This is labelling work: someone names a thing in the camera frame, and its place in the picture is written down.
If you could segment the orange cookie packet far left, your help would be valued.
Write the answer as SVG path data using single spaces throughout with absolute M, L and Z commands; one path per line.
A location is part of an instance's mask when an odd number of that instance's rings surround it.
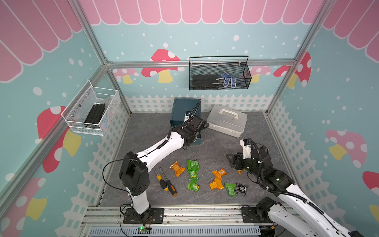
M 186 170 L 184 167 L 180 166 L 178 162 L 174 162 L 169 169 L 172 169 L 177 177 L 180 177 L 180 175 Z

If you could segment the orange handled screwdriver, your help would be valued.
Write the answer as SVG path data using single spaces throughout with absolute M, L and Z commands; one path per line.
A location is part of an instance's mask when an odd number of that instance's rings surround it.
M 166 179 L 166 183 L 167 183 L 167 185 L 168 185 L 168 189 L 169 189 L 169 191 L 171 192 L 171 194 L 172 194 L 173 196 L 177 196 L 176 188 L 172 185 L 171 181 L 166 177 L 166 175 L 165 175 L 163 169 L 160 168 L 160 170 L 161 170 L 161 172 L 162 172 L 164 178 Z

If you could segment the blue white item in basket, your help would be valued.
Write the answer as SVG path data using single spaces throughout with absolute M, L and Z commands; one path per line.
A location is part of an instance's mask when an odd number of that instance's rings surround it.
M 223 87 L 231 87 L 231 89 L 236 89 L 237 87 L 237 78 L 233 77 L 226 71 L 224 71 L 216 81 L 222 83 Z

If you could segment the black checkered cookie packet lower right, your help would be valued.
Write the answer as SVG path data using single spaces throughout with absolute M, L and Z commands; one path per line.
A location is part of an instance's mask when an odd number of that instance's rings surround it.
M 235 194 L 236 195 L 237 194 L 247 195 L 247 188 L 248 187 L 249 187 L 248 185 L 236 183 Z

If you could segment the orange cookie packet lower centre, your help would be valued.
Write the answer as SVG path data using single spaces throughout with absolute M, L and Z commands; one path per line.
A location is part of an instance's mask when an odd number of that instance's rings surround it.
M 224 188 L 223 184 L 222 184 L 222 180 L 219 179 L 219 178 L 215 178 L 210 184 L 209 184 L 211 190 L 221 190 Z

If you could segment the yellow handled screwdriver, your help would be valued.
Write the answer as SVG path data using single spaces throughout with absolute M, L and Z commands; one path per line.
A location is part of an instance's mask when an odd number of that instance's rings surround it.
M 165 191 L 168 191 L 168 185 L 167 183 L 163 180 L 162 176 L 160 174 L 158 174 L 158 172 L 156 171 L 156 169 L 153 167 L 153 171 L 156 173 L 156 178 L 157 180 L 159 181 L 160 183 L 160 186 L 165 190 Z

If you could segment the small green circuit board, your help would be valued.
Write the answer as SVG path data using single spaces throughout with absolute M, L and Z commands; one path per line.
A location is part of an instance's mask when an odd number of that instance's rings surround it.
M 152 228 L 141 226 L 141 227 L 138 228 L 137 234 L 138 235 L 150 235 L 151 232 L 152 232 Z

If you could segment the green cookie packet upper middle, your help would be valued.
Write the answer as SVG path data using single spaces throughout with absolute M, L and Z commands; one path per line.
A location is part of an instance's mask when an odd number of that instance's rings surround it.
M 199 170 L 199 162 L 198 160 L 187 160 L 187 169 L 188 171 L 198 171 Z

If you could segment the black box in white basket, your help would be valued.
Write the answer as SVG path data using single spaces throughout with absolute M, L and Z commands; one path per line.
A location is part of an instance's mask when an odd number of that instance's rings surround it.
M 85 119 L 84 126 L 85 127 L 97 127 L 100 123 L 100 120 L 105 111 L 106 105 L 105 103 L 95 103 L 93 104 L 88 116 Z

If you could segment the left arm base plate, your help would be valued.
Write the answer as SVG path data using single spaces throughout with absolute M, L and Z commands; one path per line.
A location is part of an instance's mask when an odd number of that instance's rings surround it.
M 148 208 L 144 213 L 138 214 L 133 208 L 124 211 L 123 224 L 162 224 L 164 208 Z

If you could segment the teal three-drawer cabinet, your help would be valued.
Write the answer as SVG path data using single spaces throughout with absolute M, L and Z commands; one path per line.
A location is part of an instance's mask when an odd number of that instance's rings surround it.
M 171 112 L 170 131 L 179 134 L 184 139 L 185 131 L 201 132 L 206 122 L 201 118 L 201 100 L 189 98 L 175 98 Z

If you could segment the white plastic lidded box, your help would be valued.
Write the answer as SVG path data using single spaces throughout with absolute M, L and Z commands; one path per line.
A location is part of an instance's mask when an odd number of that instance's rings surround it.
M 208 118 L 209 128 L 239 138 L 245 130 L 247 114 L 215 105 Z

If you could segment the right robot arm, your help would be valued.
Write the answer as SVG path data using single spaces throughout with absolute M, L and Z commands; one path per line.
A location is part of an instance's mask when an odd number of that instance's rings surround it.
M 257 218 L 270 220 L 296 237 L 360 237 L 350 231 L 316 205 L 284 171 L 273 167 L 269 149 L 251 138 L 240 142 L 242 152 L 226 154 L 231 168 L 245 170 L 256 178 L 256 183 L 289 205 L 299 217 L 289 213 L 270 197 L 256 205 Z

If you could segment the green cookie packet lower left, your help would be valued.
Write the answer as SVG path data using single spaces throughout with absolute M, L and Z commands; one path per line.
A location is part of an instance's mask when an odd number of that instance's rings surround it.
M 194 192 L 198 192 L 200 189 L 200 186 L 197 184 L 197 179 L 192 179 L 188 184 L 187 184 L 187 189 L 192 190 Z

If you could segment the green cookie packet right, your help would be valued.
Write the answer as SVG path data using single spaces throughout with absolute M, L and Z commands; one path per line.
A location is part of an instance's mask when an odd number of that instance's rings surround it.
M 229 196 L 237 196 L 235 183 L 225 183 L 225 188 L 227 189 Z

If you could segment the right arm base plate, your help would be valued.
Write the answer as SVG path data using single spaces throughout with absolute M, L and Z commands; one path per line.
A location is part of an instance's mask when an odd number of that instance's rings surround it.
M 240 208 L 241 216 L 243 223 L 247 224 L 260 224 L 260 225 L 276 225 L 277 223 L 273 222 L 268 217 L 268 212 L 264 211 L 261 208 L 250 207 L 244 205 Z

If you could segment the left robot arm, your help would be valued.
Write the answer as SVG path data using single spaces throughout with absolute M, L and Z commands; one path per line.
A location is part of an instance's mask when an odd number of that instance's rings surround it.
M 209 126 L 196 114 L 200 106 L 201 101 L 197 100 L 189 118 L 180 125 L 171 127 L 168 135 L 161 141 L 142 152 L 137 154 L 129 152 L 124 156 L 119 178 L 130 194 L 135 214 L 143 216 L 150 213 L 151 205 L 146 193 L 150 184 L 149 172 L 174 151 L 194 143 L 200 132 Z

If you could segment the green cookie packet left middle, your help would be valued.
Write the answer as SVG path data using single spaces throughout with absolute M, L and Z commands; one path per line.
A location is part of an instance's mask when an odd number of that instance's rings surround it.
M 197 174 L 197 171 L 196 170 L 188 170 L 189 172 L 189 179 L 190 180 L 198 180 L 199 177 L 198 177 L 198 174 Z

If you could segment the green cookie packet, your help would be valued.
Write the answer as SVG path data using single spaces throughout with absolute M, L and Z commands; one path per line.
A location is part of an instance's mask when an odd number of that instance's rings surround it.
M 187 184 L 187 189 L 192 190 L 194 192 L 198 192 L 200 189 L 200 186 L 197 184 L 197 179 L 192 179 L 188 184 Z
M 198 160 L 187 160 L 187 169 L 188 171 L 198 171 L 199 170 L 199 162 Z
M 190 180 L 198 180 L 199 177 L 198 177 L 198 174 L 197 174 L 197 171 L 196 170 L 188 170 L 189 172 L 189 179 Z
M 237 196 L 235 183 L 225 183 L 225 188 L 227 189 L 229 196 Z

